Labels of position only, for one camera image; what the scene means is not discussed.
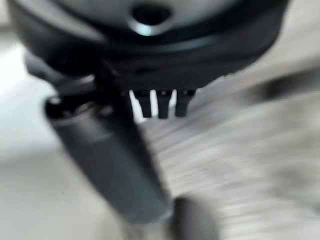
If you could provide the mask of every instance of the black plastic clip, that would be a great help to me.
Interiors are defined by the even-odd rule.
[[[134,91],[134,96],[140,103],[143,117],[151,118],[150,91]]]
[[[169,116],[169,102],[172,96],[172,91],[158,90],[156,98],[158,101],[158,117],[159,119],[167,119]]]
[[[175,116],[183,118],[187,115],[188,105],[195,96],[195,90],[177,90]]]

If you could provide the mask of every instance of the circular hole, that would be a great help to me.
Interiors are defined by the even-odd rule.
[[[171,17],[168,7],[153,4],[141,4],[133,8],[132,17],[141,24],[157,26]]]

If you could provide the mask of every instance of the black plastic housing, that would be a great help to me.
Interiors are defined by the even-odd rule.
[[[220,16],[145,37],[98,25],[41,0],[11,0],[17,33],[27,48],[59,72],[94,73],[110,62],[124,90],[195,90],[255,62],[277,39],[289,0],[244,0]]]

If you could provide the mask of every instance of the light gray surface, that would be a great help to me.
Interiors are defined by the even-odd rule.
[[[307,166],[316,169],[319,94],[249,108],[250,95],[233,94],[319,65],[319,10],[318,1],[294,0],[280,41],[259,63],[204,90],[189,117],[144,123],[173,194],[197,195],[218,211],[225,239],[319,239],[314,188],[297,195],[282,174],[289,161],[298,170],[308,162],[307,173]],[[43,118],[43,100],[52,93],[29,77],[1,91],[0,239],[121,239],[111,230],[110,209]],[[317,183],[317,174],[308,175],[302,182]]]

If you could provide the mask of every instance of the black cylindrical handle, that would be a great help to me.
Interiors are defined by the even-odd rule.
[[[170,198],[133,120],[118,117],[111,107],[82,107],[82,112],[67,117],[58,113],[62,109],[47,102],[52,127],[95,189],[121,216],[132,224],[148,224],[171,215]]]

